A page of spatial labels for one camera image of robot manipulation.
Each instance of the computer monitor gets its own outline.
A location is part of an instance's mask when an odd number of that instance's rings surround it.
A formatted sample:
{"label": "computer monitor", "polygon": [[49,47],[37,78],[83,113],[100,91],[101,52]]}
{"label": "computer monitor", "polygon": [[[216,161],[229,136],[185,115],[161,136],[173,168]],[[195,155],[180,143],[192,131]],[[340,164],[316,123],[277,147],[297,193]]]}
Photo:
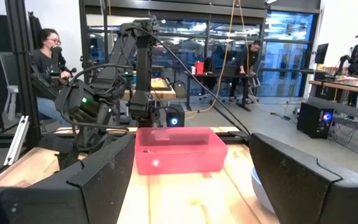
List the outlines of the computer monitor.
{"label": "computer monitor", "polygon": [[320,44],[317,46],[316,57],[314,58],[314,62],[317,64],[323,64],[326,60],[326,54],[328,50],[328,44]]}

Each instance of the computer tower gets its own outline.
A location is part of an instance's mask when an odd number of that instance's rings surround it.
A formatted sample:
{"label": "computer tower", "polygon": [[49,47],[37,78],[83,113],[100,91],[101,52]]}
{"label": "computer tower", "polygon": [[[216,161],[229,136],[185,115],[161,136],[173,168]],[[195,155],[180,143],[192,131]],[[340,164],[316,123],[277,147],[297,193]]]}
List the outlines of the computer tower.
{"label": "computer tower", "polygon": [[313,139],[327,139],[333,114],[333,109],[302,103],[296,128]]}
{"label": "computer tower", "polygon": [[167,109],[167,126],[168,127],[184,127],[185,126],[185,110],[180,104],[171,104]]}

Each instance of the glasses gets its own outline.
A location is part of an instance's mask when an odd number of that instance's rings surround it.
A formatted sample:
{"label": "glasses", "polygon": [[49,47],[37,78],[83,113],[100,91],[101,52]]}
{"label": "glasses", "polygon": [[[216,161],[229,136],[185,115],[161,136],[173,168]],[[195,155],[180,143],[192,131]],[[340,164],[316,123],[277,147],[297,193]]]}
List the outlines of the glasses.
{"label": "glasses", "polygon": [[47,39],[55,42],[55,44],[62,44],[62,42],[59,39]]}

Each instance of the chair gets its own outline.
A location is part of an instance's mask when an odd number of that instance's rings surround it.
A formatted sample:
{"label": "chair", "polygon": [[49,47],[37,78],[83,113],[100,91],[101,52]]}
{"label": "chair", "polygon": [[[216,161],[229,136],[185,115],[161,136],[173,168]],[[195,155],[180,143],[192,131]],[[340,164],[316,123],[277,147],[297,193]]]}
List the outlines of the chair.
{"label": "chair", "polygon": [[19,93],[19,71],[12,52],[0,52],[0,60],[8,90],[4,113],[7,114],[9,121],[14,121],[16,118],[16,97]]}

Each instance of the glass wall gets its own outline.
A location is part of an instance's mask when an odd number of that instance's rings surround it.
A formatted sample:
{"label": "glass wall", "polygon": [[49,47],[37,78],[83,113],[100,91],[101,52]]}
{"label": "glass wall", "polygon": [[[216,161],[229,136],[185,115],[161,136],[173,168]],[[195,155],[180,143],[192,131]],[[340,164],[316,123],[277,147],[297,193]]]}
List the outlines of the glass wall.
{"label": "glass wall", "polygon": [[[230,29],[227,19],[170,19],[157,17],[160,25],[159,38],[172,52],[190,68],[195,62],[211,57],[216,71],[222,69],[227,47],[226,65],[236,64],[244,54],[246,44],[255,40],[263,43],[260,60],[254,68],[260,68],[261,87],[259,96],[300,96],[304,77],[299,69],[308,64],[306,52],[312,44],[314,15],[293,12],[269,11],[265,24],[247,24],[236,20]],[[109,54],[120,31],[118,22],[129,22],[136,17],[119,16],[109,22]],[[98,63],[104,63],[103,19],[89,26],[91,56]],[[153,47],[153,76],[169,77],[171,82],[187,76],[179,62],[160,44]],[[229,86],[230,80],[222,86]],[[191,94],[201,94],[201,87],[191,84]]]}

